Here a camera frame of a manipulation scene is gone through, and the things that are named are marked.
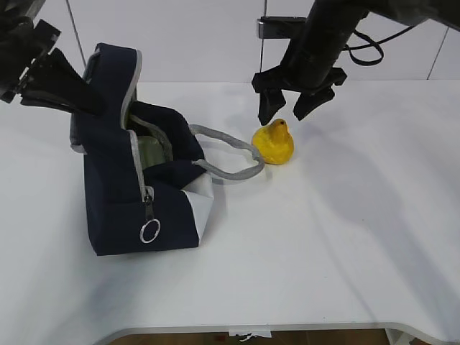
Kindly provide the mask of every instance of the gray handle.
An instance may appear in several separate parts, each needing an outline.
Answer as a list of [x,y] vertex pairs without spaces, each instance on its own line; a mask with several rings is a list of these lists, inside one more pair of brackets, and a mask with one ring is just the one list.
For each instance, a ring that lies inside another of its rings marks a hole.
[[233,181],[247,180],[248,178],[254,177],[264,169],[265,161],[262,155],[260,154],[259,150],[255,146],[248,144],[247,142],[243,142],[237,138],[234,138],[226,133],[216,131],[215,129],[211,129],[208,127],[200,126],[199,124],[191,124],[189,127],[193,135],[206,135],[207,137],[226,142],[235,149],[250,151],[252,159],[257,162],[257,165],[255,165],[254,167],[248,167],[247,169],[241,170],[239,172],[223,171],[206,160],[197,160],[193,162],[193,164],[199,165],[200,167],[206,169],[207,171],[213,173],[216,176],[219,176],[220,178],[225,178],[226,180]]

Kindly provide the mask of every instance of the bag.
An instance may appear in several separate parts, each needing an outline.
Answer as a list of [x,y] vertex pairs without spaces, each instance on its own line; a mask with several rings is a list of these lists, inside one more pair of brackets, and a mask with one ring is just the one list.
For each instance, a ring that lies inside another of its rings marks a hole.
[[[137,101],[141,64],[139,51],[99,44],[83,77],[106,110],[72,115],[70,141],[84,154],[88,235],[97,255],[197,247],[213,203],[210,173],[243,180],[264,167],[255,147]],[[257,165],[235,174],[214,167],[197,134],[249,150]]]

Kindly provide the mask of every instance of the white wall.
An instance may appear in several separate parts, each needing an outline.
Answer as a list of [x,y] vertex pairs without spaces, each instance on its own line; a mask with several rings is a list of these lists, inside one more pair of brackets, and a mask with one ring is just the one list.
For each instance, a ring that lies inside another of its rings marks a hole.
[[[268,0],[267,15],[270,16],[299,16],[306,17],[313,0]],[[370,14],[362,20],[358,30],[375,40],[386,38],[404,29],[401,24],[389,19]],[[362,67],[355,65],[344,52],[337,65],[342,67],[350,79],[365,80],[412,80],[426,79],[433,61],[436,58],[443,39],[445,27],[442,24],[428,21],[411,32],[384,44],[385,59],[377,66]],[[363,42],[352,38],[350,45],[360,45]],[[263,68],[271,68],[280,63],[288,41],[265,40]],[[373,49],[356,52],[361,59],[373,60],[379,55]]]
[[85,56],[96,43],[135,47],[143,81],[250,81],[264,0],[71,0]]
[[[267,0],[267,14],[305,17],[313,0]],[[86,58],[98,42],[140,49],[143,81],[247,82],[259,70],[256,20],[264,0],[70,0]],[[47,0],[39,18],[63,33],[57,46],[81,73],[83,63],[65,0]],[[376,40],[404,26],[369,15],[359,29]],[[344,53],[338,61],[350,79],[426,79],[446,28],[428,21],[383,45],[385,60],[361,67]],[[280,63],[287,40],[265,40],[263,69]],[[361,44],[352,39],[351,45]],[[372,49],[357,52],[375,58]],[[449,30],[431,78],[458,79],[460,33]]]
[[430,79],[460,79],[460,32],[448,30]]

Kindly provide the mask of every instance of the metal ring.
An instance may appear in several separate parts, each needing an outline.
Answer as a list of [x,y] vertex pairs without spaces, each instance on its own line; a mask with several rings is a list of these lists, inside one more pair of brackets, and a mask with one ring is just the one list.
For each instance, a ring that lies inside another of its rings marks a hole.
[[[153,236],[153,238],[147,241],[146,239],[144,239],[144,231],[147,228],[147,226],[152,222],[157,223],[158,229],[156,230],[155,235]],[[141,232],[139,233],[139,237],[140,237],[142,243],[145,243],[145,244],[152,243],[158,237],[158,234],[160,233],[160,229],[161,229],[161,224],[160,224],[160,221],[158,219],[154,218],[154,219],[149,220],[147,223],[145,223],[141,228]]]

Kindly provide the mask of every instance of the table surface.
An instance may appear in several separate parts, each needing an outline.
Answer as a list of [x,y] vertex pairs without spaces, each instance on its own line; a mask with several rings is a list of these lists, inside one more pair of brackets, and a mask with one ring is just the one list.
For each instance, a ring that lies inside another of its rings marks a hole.
[[[148,83],[139,99],[250,140],[250,85]],[[288,164],[215,180],[200,248],[97,257],[69,116],[1,104],[0,343],[130,333],[396,328],[460,339],[460,81],[350,81]],[[250,159],[203,139],[228,170]]]

